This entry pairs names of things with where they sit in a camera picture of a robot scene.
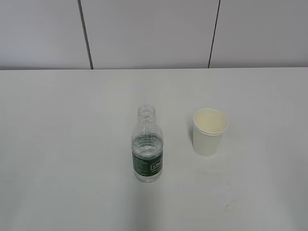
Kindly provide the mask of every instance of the plastic water bottle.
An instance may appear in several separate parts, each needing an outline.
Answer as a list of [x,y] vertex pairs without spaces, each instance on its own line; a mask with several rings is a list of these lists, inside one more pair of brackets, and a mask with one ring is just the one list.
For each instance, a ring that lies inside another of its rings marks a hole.
[[142,105],[131,136],[134,173],[142,182],[154,182],[162,174],[163,133],[156,124],[155,108]]

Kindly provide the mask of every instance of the white table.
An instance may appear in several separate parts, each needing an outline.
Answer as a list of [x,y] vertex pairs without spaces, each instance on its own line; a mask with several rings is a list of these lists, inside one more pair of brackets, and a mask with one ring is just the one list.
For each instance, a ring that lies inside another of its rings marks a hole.
[[[0,71],[1,231],[308,230],[308,68]],[[133,175],[152,104],[162,177]],[[192,115],[229,119],[193,151]]]

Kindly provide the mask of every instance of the bottle opening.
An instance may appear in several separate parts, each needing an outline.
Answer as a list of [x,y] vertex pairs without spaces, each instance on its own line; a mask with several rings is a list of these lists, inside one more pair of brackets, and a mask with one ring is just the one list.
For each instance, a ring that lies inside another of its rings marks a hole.
[[141,122],[155,121],[155,108],[151,105],[142,105],[138,109],[138,118]]

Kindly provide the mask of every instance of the white paper cup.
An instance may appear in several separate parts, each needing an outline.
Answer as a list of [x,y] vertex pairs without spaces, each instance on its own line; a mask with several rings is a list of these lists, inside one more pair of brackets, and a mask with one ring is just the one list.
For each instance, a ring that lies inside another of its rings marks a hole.
[[193,115],[192,143],[196,153],[204,156],[215,154],[224,131],[227,118],[215,109],[201,109]]

